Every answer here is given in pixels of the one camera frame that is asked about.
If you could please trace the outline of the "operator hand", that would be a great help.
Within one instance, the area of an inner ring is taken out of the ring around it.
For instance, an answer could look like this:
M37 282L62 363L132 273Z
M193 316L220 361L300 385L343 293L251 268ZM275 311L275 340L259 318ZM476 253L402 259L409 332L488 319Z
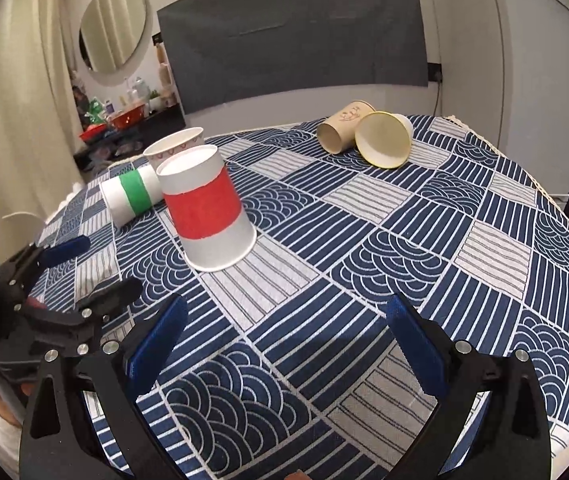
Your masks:
M307 474L304 474L303 471L297 470L292 472L292 474L288 474L284 480L311 480Z

